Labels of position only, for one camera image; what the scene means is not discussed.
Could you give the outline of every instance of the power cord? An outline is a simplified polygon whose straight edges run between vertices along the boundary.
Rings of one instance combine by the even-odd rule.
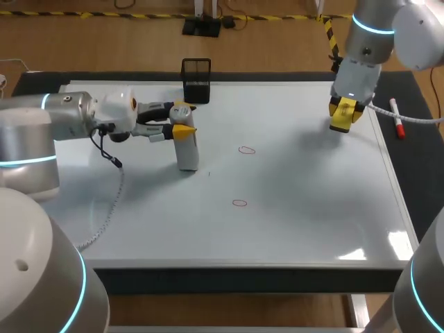
[[[133,0],[133,2],[127,6],[119,6],[117,4],[117,0],[114,0],[114,7],[119,10],[130,9],[130,8],[134,7],[135,4],[136,4],[136,0]]]
[[[435,67],[432,68],[430,71],[430,84],[432,85],[433,93],[435,93],[436,102],[438,103],[438,118],[441,118],[441,103],[439,102],[438,93],[436,92],[435,84],[433,82],[433,71],[435,70]]]
[[[374,110],[374,111],[376,111],[376,112],[378,112],[380,114],[383,114],[385,116],[389,116],[389,117],[392,117],[392,118],[399,118],[399,119],[401,119],[403,121],[406,121],[408,123],[417,123],[417,124],[420,124],[420,125],[436,125],[438,123],[444,122],[444,117],[443,118],[439,118],[439,119],[418,119],[418,118],[411,118],[411,117],[401,116],[401,115],[395,114],[393,112],[381,109],[381,108],[379,108],[379,107],[377,107],[377,106],[375,106],[373,104],[369,104],[367,106],[370,109],[372,109],[372,110]]]
[[[18,61],[18,62],[20,62],[20,63],[23,65],[23,67],[25,67],[25,69],[26,69],[27,71],[31,71],[31,70],[29,69],[29,67],[26,66],[26,63],[25,63],[22,59],[0,59],[0,62],[14,62],[14,61]]]
[[[100,154],[103,158],[105,158],[106,160],[110,161],[111,163],[113,163],[113,165],[115,165],[118,169],[120,169],[123,164],[122,162],[120,162],[120,160],[112,155],[110,155],[105,149],[103,149],[103,137],[105,137],[105,135],[107,135],[109,132],[112,132],[114,130],[113,125],[99,125],[94,127],[90,132],[89,132],[89,138],[91,139],[92,143],[95,145],[95,147],[97,147],[97,149],[100,150]],[[98,130],[99,131],[99,137],[100,137],[100,145],[97,144],[96,140],[94,140],[93,136],[94,136],[94,132]]]
[[[242,27],[239,28],[239,29],[236,29],[236,28],[235,28],[235,25],[234,25],[234,27],[233,27],[232,29],[233,29],[233,30],[236,30],[236,31],[242,31],[243,29],[245,29],[245,28],[247,27],[247,25],[248,25],[248,15],[247,15],[247,13],[244,12],[243,10],[232,8],[232,7],[228,4],[228,1],[227,1],[227,0],[223,0],[223,3],[224,3],[225,6],[226,6],[229,10],[231,10],[232,12],[240,12],[242,15],[245,16],[245,24],[244,24],[244,26],[242,26]]]
[[[106,231],[106,229],[108,228],[110,222],[111,222],[111,218],[115,213],[117,204],[120,201],[120,197],[122,195],[122,191],[123,191],[123,185],[125,184],[125,173],[123,172],[123,168],[119,168],[119,173],[120,173],[120,183],[119,183],[119,189],[117,190],[117,194],[116,197],[114,198],[114,201],[112,203],[112,206],[110,208],[110,211],[108,212],[108,215],[106,216],[105,222],[103,222],[103,224],[101,225],[101,227],[97,230],[97,232],[91,237],[89,238],[87,241],[84,241],[81,244],[76,244],[75,247],[77,248],[77,250],[79,252],[82,252],[84,249],[86,249],[87,247],[91,246],[97,239],[99,239],[99,237]]]
[[[6,80],[6,76],[0,74],[0,99],[3,99],[3,90],[8,85],[8,80]]]
[[[100,145],[97,144],[97,142],[93,138],[94,132],[96,130],[99,132]],[[106,231],[106,229],[108,228],[108,226],[111,222],[111,218],[115,213],[117,204],[120,201],[120,197],[122,195],[123,186],[125,184],[125,173],[123,172],[123,164],[117,158],[115,158],[114,156],[111,156],[107,151],[105,151],[105,149],[103,149],[103,137],[105,135],[107,135],[109,132],[112,132],[113,130],[114,130],[114,126],[112,126],[112,125],[108,125],[108,126],[107,125],[99,125],[99,126],[94,127],[91,130],[91,132],[89,132],[89,138],[91,139],[91,141],[95,145],[95,147],[97,147],[97,149],[100,150],[102,157],[111,161],[111,163],[113,163],[113,165],[115,165],[119,169],[120,183],[119,183],[119,189],[117,190],[116,197],[114,198],[114,201],[112,203],[110,211],[108,212],[108,215],[106,216],[105,222],[103,222],[101,227],[97,230],[97,232],[94,235],[92,235],[91,238],[89,238],[87,241],[84,241],[81,244],[75,245],[75,247],[77,248],[77,250],[79,252],[82,252],[84,249],[91,246]]]

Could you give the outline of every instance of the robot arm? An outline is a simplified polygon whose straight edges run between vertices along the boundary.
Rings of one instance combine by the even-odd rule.
[[[382,64],[393,49],[401,63],[422,70],[444,63],[444,3],[439,0],[358,0],[332,86],[330,128],[348,132],[373,98]],[[334,115],[341,99],[352,104],[350,121]]]
[[[148,137],[150,142],[171,139],[178,168],[195,171],[198,151],[193,108],[175,103],[137,103],[129,87],[101,100],[86,92],[2,100],[0,187],[16,189],[35,200],[53,198],[59,187],[54,140],[92,139],[96,130],[114,142],[123,142],[131,135]],[[148,123],[166,119],[170,123]],[[121,167],[117,159],[108,159]]]

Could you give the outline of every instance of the blue led ring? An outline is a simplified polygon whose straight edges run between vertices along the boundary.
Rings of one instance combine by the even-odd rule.
[[[78,256],[80,257],[80,262],[82,263],[82,273],[83,273],[82,290],[80,291],[80,296],[78,297],[77,305],[74,308],[74,311],[72,311],[72,314],[69,317],[67,323],[65,324],[65,326],[63,326],[62,330],[59,333],[65,333],[69,329],[69,326],[71,326],[72,322],[76,318],[78,310],[80,310],[80,306],[82,305],[83,298],[85,297],[86,267],[85,267],[85,262],[83,261],[82,255],[78,251],[77,251],[77,253],[78,253]]]
[[[20,160],[20,161],[4,161],[0,162],[0,167],[15,167],[17,165],[40,163],[55,160],[57,157],[55,155],[41,158],[32,158],[30,160]]]
[[[429,312],[425,309],[421,299],[419,298],[418,292],[416,291],[415,282],[413,281],[413,260],[411,260],[410,266],[410,280],[411,280],[411,288],[413,289],[413,294],[415,295],[416,302],[418,302],[419,307],[421,308],[425,317],[429,320],[429,322],[438,330],[439,333],[444,333],[444,330],[438,325],[438,323],[430,316]]]
[[[393,31],[393,30],[378,30],[378,29],[371,28],[369,26],[365,26],[357,20],[357,18],[355,17],[355,14],[353,14],[352,18],[353,18],[353,21],[356,23],[356,25],[358,25],[358,27],[363,28],[364,30],[367,30],[371,33],[377,33],[379,35],[394,35],[395,34],[395,31]]]

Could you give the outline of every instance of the white table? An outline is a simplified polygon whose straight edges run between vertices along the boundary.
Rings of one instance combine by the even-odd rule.
[[[182,97],[177,83],[65,91],[99,99],[123,84],[140,102]],[[195,174],[177,170],[171,142],[106,141],[124,163],[125,192],[85,259],[94,268],[402,268],[417,241],[379,124],[369,110],[350,134],[329,130],[330,85],[213,83],[210,104],[194,113]],[[56,151],[61,190],[45,208],[79,243],[104,221],[119,173],[88,139]]]
[[[318,82],[318,80],[332,80],[332,74],[213,74],[213,79],[224,82],[212,83],[212,102],[205,107],[200,107],[196,112],[198,144],[202,162],[200,171],[196,175],[183,178],[174,171],[174,153],[172,145],[169,143],[161,144],[163,145],[161,147],[159,144],[150,145],[143,140],[137,141],[137,139],[134,139],[129,141],[128,143],[132,142],[132,144],[135,144],[135,146],[132,146],[133,148],[140,149],[142,154],[139,155],[134,154],[134,152],[131,153],[129,151],[130,146],[113,145],[110,147],[113,153],[121,154],[119,157],[123,158],[126,168],[128,169],[129,167],[129,169],[134,171],[131,172],[133,181],[130,182],[129,187],[132,189],[130,193],[136,193],[136,195],[132,198],[126,197],[123,200],[126,200],[126,204],[128,204],[128,199],[131,199],[129,200],[129,206],[124,205],[123,210],[119,211],[120,219],[117,219],[117,222],[112,224],[113,226],[108,230],[110,232],[106,232],[97,244],[85,251],[85,258],[91,264],[103,267],[96,269],[96,272],[106,285],[107,290],[111,293],[371,293],[389,292],[392,290],[391,288],[394,287],[397,276],[405,263],[403,259],[408,258],[412,249],[417,245],[415,232],[418,233],[419,237],[422,237],[436,213],[443,206],[444,192],[440,190],[440,187],[432,187],[434,189],[432,194],[429,190],[430,186],[442,183],[441,180],[443,178],[441,171],[444,169],[444,158],[440,153],[443,143],[439,132],[418,126],[407,128],[409,130],[409,139],[405,142],[399,142],[396,140],[393,122],[390,119],[380,119],[378,121],[375,115],[369,112],[364,115],[364,118],[359,123],[354,125],[351,133],[346,136],[339,136],[345,139],[338,141],[335,137],[339,134],[327,129],[327,87],[330,83]],[[168,80],[177,81],[179,80],[179,75],[123,72],[43,72],[24,74],[14,94],[56,93],[59,90],[73,88],[88,88],[91,93],[100,94],[104,93],[106,89],[116,87],[116,85],[131,84],[136,87],[137,98],[140,101],[152,101],[153,99],[165,101],[181,98],[182,93],[179,85],[164,82]],[[68,86],[68,88],[63,86],[70,83],[73,85]],[[223,92],[227,89],[231,90],[228,97]],[[254,94],[247,92],[249,89],[255,90]],[[296,94],[297,96],[295,96],[294,92],[288,91],[288,89],[299,90]],[[281,96],[277,91],[284,91],[286,94]],[[409,95],[405,95],[404,91],[410,91]],[[403,112],[406,115],[420,118],[430,117],[427,105],[412,75],[405,73],[382,74],[377,89],[377,105],[384,107],[385,100],[391,97],[398,99],[398,104],[403,108]],[[213,124],[215,117],[217,119],[219,119],[218,117],[223,117],[219,119],[223,121],[222,123],[216,123],[218,126],[223,124],[225,125],[224,128],[229,128],[231,131],[230,135],[224,136],[223,131],[217,130],[217,126],[213,126],[212,130],[205,126],[208,122]],[[409,211],[412,214],[413,224],[415,225],[414,231],[399,190],[396,180],[397,176],[393,172],[391,159],[386,151],[381,130],[384,133],[385,140],[387,140],[398,179],[400,179],[403,193],[409,204]],[[238,148],[241,144],[249,145],[256,149],[256,154],[247,156],[253,157],[256,160],[246,160],[243,158],[240,160],[241,157],[245,156],[242,156],[237,151],[233,152],[232,148]],[[69,146],[66,146],[68,149],[61,149],[63,148],[62,146],[58,147],[58,153],[60,153],[59,161],[62,161],[62,183],[65,183],[62,186],[62,195],[60,196],[60,202],[63,205],[55,208],[55,206],[51,206],[51,203],[49,203],[47,207],[49,211],[58,215],[60,218],[58,222],[73,241],[82,239],[94,230],[94,227],[100,221],[100,215],[103,215],[106,208],[109,207],[108,200],[112,200],[116,180],[114,177],[117,176],[113,167],[110,168],[109,164],[103,164],[105,161],[96,159],[97,152],[93,153],[90,150],[90,144],[79,141],[76,142],[76,145],[75,149],[69,149]],[[351,154],[343,154],[345,151],[351,152]],[[411,159],[412,151],[414,151],[414,160]],[[343,155],[343,158],[338,159],[337,157],[341,155]],[[137,158],[138,163],[133,163],[136,162],[135,160],[131,162],[133,158]],[[354,168],[354,170],[357,173],[369,170],[370,173],[365,172],[364,177],[361,178],[352,176],[342,186],[342,189],[344,187],[348,190],[354,188],[357,192],[353,192],[353,194],[357,195],[328,195],[332,191],[326,185],[334,185],[338,179],[337,176],[342,174],[342,171],[353,169],[351,167],[353,163],[362,164],[363,161],[366,161],[366,158],[370,161],[364,163],[365,165],[362,165],[362,168]],[[70,164],[73,167],[71,168],[72,173],[67,172],[69,171]],[[233,169],[226,167],[231,164],[237,166],[237,171],[234,172]],[[155,175],[158,175],[156,170],[162,170],[162,166],[165,165],[170,168],[166,170],[166,175],[155,177]],[[214,168],[217,171],[216,175],[213,174]],[[266,172],[258,174],[257,172],[261,170]],[[207,171],[210,172],[210,177],[201,176],[201,174],[205,175]],[[378,178],[374,182],[375,184],[373,184],[368,179],[373,178],[375,174],[381,176],[381,178]],[[151,175],[152,177],[144,178],[145,175]],[[221,182],[221,179],[219,179],[226,178],[229,175],[235,178],[239,177],[239,175],[242,175],[242,177],[239,182]],[[100,182],[100,186],[96,186],[95,183],[98,179],[103,180],[103,182]],[[331,180],[331,182],[323,182],[322,180]],[[224,221],[228,222],[228,229],[232,229],[232,232],[223,230],[220,225],[207,219],[206,221],[210,221],[210,226],[216,227],[216,232],[208,234],[211,231],[211,227],[202,224],[202,219],[193,220],[189,218],[189,215],[186,215],[186,218],[181,221],[185,221],[185,224],[188,224],[188,226],[192,227],[193,223],[203,226],[203,228],[190,228],[186,231],[196,231],[196,233],[203,236],[209,235],[212,237],[210,238],[211,241],[202,242],[202,239],[205,239],[204,237],[199,239],[192,232],[188,232],[184,233],[185,239],[195,237],[196,244],[191,244],[190,246],[185,244],[185,247],[180,247],[181,242],[182,245],[184,243],[182,239],[176,238],[178,243],[173,244],[169,242],[172,249],[169,248],[163,253],[153,255],[149,250],[147,251],[149,247],[145,248],[145,245],[140,241],[143,239],[144,234],[149,239],[153,239],[152,233],[147,234],[146,232],[140,232],[140,230],[137,230],[138,232],[136,233],[131,233],[130,230],[134,230],[134,227],[141,220],[122,220],[122,217],[126,214],[130,216],[132,213],[129,208],[134,207],[136,208],[136,210],[133,210],[135,216],[145,218],[145,215],[140,214],[140,209],[144,211],[147,207],[153,207],[153,200],[160,200],[162,202],[162,197],[167,196],[168,193],[173,194],[174,197],[174,192],[190,182],[195,185],[200,183],[198,189],[194,189],[194,191],[202,191],[203,194],[209,194],[208,188],[206,188],[207,183],[219,184],[227,188],[232,186],[233,189],[236,189],[236,193],[244,190],[242,192],[244,198],[246,198],[244,194],[251,194],[250,198],[247,199],[249,200],[248,206],[250,207],[253,206],[261,209],[261,205],[258,205],[258,203],[262,202],[259,199],[263,197],[271,199],[272,205],[265,212],[262,211],[264,212],[263,214],[242,210],[239,213],[244,215],[242,219],[236,219],[235,215],[238,213],[234,215],[233,213],[225,214],[227,207],[224,206]],[[67,190],[66,184],[70,184],[73,191]],[[245,191],[245,188],[249,187],[259,189],[258,184],[267,184],[268,186],[262,191]],[[313,188],[306,187],[308,189],[306,191],[289,191],[295,184],[315,184],[319,186]],[[148,194],[150,194],[148,198],[144,197],[147,194],[143,191],[144,189],[148,189]],[[279,189],[279,191],[277,196],[273,198],[269,192],[276,189]],[[283,205],[283,203],[288,202],[289,198],[294,198],[295,194],[298,195],[298,199],[305,203],[308,202],[308,198],[314,198],[315,200],[323,198],[323,205],[319,205],[320,209],[317,210],[310,209],[310,205],[301,205],[300,203]],[[218,191],[216,195],[219,198],[224,196],[227,198],[228,191],[224,189]],[[325,217],[323,215],[325,212],[336,212],[338,215],[333,214],[333,220],[335,220],[334,217],[341,216],[343,212],[351,212],[353,214],[356,212],[354,209],[339,211],[329,203],[335,202],[337,198],[345,198],[347,200],[337,201],[340,204],[339,207],[341,205],[345,206],[347,201],[360,200],[362,196],[370,198],[370,200],[364,200],[363,203],[366,204],[362,205],[361,208],[365,209],[376,204],[379,207],[379,211],[370,210],[367,212],[365,210],[368,214],[364,217],[355,215],[355,219],[340,219],[339,224],[336,224],[337,228],[333,228],[327,223],[308,223],[307,219],[304,222],[304,219],[300,218],[301,216],[306,218],[310,216],[312,221],[316,222],[316,219],[313,218],[318,217],[323,220],[322,217]],[[199,214],[196,215],[197,212],[204,212],[207,208],[213,210],[216,207],[215,205],[209,205],[206,208],[202,208],[199,207],[198,203],[189,200],[186,196],[184,198],[185,204],[191,203],[190,207],[193,208],[191,216],[199,217]],[[388,201],[384,200],[384,203],[380,205],[379,202],[382,198]],[[200,203],[212,203],[211,197],[207,198],[202,195],[199,199]],[[77,211],[71,209],[73,203],[80,204],[77,206]],[[273,206],[279,207],[280,210],[273,210]],[[158,207],[154,207],[154,211],[156,210],[156,214],[159,214]],[[286,219],[281,219],[286,215],[285,210],[297,213],[295,215],[298,217],[297,222],[304,222],[298,225],[298,227],[303,227],[302,231],[309,232],[310,228],[315,230],[315,228],[320,226],[321,232],[315,234],[316,237],[305,239],[299,232],[296,232],[298,228],[294,228],[294,225],[291,223],[284,223]],[[86,212],[88,213],[88,218],[85,221],[82,216],[85,216]],[[268,234],[261,232],[262,229],[257,231],[257,228],[248,228],[248,233],[245,233],[245,225],[256,226],[257,223],[264,225],[264,222],[268,221],[265,214],[270,212],[274,215],[273,222],[277,221],[277,223],[274,223],[273,227],[268,225],[268,229],[265,229],[268,231]],[[171,217],[171,214],[174,213],[171,213],[170,209],[166,216]],[[390,216],[393,218],[381,218],[379,220],[377,217],[380,214],[382,216],[391,214]],[[366,219],[379,222],[361,224],[361,227],[365,228],[364,232],[362,232],[363,230],[356,228],[356,226]],[[233,226],[232,220],[238,221],[240,224]],[[145,229],[156,233],[161,230],[168,230],[168,228],[173,226],[171,221],[164,218],[163,213],[162,222],[166,221],[164,224],[153,224],[152,219],[146,219],[146,221],[148,221],[147,225],[139,224],[142,227],[142,231]],[[346,237],[338,239],[337,243],[339,244],[331,244],[330,237],[333,239],[339,237],[339,229],[341,229],[341,226],[344,226],[344,221],[350,221],[347,224],[349,228],[343,229]],[[121,223],[126,223],[127,230],[119,227]],[[117,238],[119,232],[116,232],[116,230],[119,228],[123,237]],[[330,232],[326,232],[327,229],[323,230],[323,228],[329,228]],[[241,238],[238,235],[239,233],[244,234],[247,242],[239,241]],[[135,235],[135,238],[130,237],[128,239],[128,235],[131,234]],[[282,236],[282,241],[273,241],[278,239],[276,236]],[[291,236],[296,241],[287,241],[287,239],[291,239]],[[116,241],[123,241],[120,244],[116,243],[121,251],[116,248],[113,249],[116,246],[113,245],[113,238]],[[363,242],[363,239],[367,238],[376,241],[376,245],[373,243],[371,243],[373,245],[368,245]],[[292,254],[294,256],[289,255],[288,251],[282,251],[282,249],[288,249],[289,246],[290,249],[300,246],[299,243],[305,243],[305,250],[293,251]],[[203,251],[204,253],[198,251],[198,256],[189,256],[192,253],[193,247],[202,245],[204,245],[203,249],[210,249],[210,251],[205,250]],[[255,247],[259,254],[254,251],[254,247],[252,247],[254,245],[256,245]],[[101,253],[100,248],[108,248],[112,251],[113,256],[116,254],[117,256],[112,257],[107,255],[107,253]],[[218,251],[220,250],[219,256],[214,255],[218,253],[213,251],[214,248]],[[326,251],[322,253],[320,248],[324,248]],[[344,248],[349,249],[350,252],[343,251]],[[145,249],[145,251],[137,254],[137,251],[134,252],[137,249]],[[223,255],[229,254],[230,251],[232,254],[237,254],[231,257]],[[174,259],[174,253],[183,257],[188,256],[190,260],[184,260],[184,258]],[[368,321],[364,297],[352,296],[352,304],[354,306],[355,325],[363,327]],[[122,332],[131,332],[125,329],[123,327]],[[135,328],[135,330],[136,332],[152,332],[145,327]],[[159,332],[166,332],[165,330],[170,330],[170,327],[163,327]],[[208,331],[215,332],[212,328],[208,328]],[[295,332],[310,331],[295,329]]]

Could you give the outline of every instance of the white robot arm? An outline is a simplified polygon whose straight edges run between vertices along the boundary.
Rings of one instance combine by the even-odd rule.
[[[91,138],[102,156],[117,167],[120,161],[103,153],[93,139],[98,131],[113,142],[132,136],[150,142],[171,139],[178,168],[198,168],[194,106],[175,103],[138,103],[133,91],[120,89],[93,99],[87,92],[20,96],[0,101],[0,186],[16,189],[35,200],[58,193],[54,140]],[[170,119],[171,123],[149,123]]]
[[[0,332],[103,333],[108,328],[101,281],[35,202],[58,193],[54,140],[93,140],[96,131],[114,142],[131,135],[150,142],[172,139],[178,168],[195,171],[193,109],[137,103],[129,87],[100,101],[86,92],[0,101]],[[150,123],[166,119],[171,123]]]
[[[341,98],[347,98],[356,101],[357,111],[362,113],[372,101],[382,64],[394,49],[401,63],[411,70],[443,64],[444,3],[358,0],[345,45],[347,55],[336,60],[341,65],[332,86],[330,105],[337,107]],[[333,129],[348,131],[335,126]]]

